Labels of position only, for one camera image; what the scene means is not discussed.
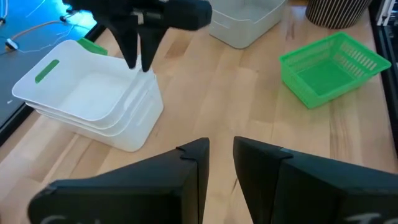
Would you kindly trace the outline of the grey plastic storage bin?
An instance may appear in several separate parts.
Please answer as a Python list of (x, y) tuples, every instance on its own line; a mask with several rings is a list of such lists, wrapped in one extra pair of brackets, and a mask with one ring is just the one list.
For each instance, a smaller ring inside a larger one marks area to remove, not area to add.
[(243, 49), (281, 21), (288, 0), (210, 0), (209, 33)]

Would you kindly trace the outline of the black white striped round container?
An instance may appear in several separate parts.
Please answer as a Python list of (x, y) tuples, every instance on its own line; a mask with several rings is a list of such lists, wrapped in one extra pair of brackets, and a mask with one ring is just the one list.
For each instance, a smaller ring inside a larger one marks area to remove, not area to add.
[(355, 25), (373, 0), (309, 0), (305, 15), (320, 27), (345, 29)]

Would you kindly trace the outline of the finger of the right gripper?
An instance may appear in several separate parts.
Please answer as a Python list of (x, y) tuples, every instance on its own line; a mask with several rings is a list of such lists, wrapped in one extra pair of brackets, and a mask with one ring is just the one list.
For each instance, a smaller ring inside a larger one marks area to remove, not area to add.
[(104, 25), (111, 31), (130, 69), (137, 60), (137, 16), (110, 17)]
[(164, 27), (138, 27), (141, 45), (142, 70), (148, 72), (156, 55), (157, 49), (167, 31)]

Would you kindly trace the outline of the white plastic storage bin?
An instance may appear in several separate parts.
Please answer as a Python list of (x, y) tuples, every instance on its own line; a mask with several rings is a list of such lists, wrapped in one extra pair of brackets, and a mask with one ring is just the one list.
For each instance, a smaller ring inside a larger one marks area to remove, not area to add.
[(12, 94), (37, 109), (104, 128), (133, 109), (155, 80), (140, 62), (130, 69), (121, 58), (94, 54), (66, 40), (28, 71)]
[(28, 105), (67, 123), (79, 134), (102, 141), (145, 139), (163, 109), (152, 71), (130, 71), (125, 77), (92, 73), (54, 106)]
[(57, 115), (44, 109), (37, 108), (36, 111), (63, 122), (68, 129), (85, 137), (123, 151), (134, 152), (144, 145), (163, 108), (156, 75), (147, 72), (123, 103), (122, 116), (108, 128), (96, 129), (74, 121), (69, 116)]

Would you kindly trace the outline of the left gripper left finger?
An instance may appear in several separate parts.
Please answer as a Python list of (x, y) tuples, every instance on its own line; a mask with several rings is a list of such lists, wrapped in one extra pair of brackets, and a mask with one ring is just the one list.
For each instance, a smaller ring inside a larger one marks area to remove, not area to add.
[(29, 202), (31, 224), (202, 224), (210, 141), (86, 179), (56, 180)]

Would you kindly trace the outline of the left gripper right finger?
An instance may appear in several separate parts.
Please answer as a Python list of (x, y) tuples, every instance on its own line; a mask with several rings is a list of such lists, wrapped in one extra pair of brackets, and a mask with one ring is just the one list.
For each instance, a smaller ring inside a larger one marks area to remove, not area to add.
[(253, 224), (398, 224), (398, 174), (234, 137)]

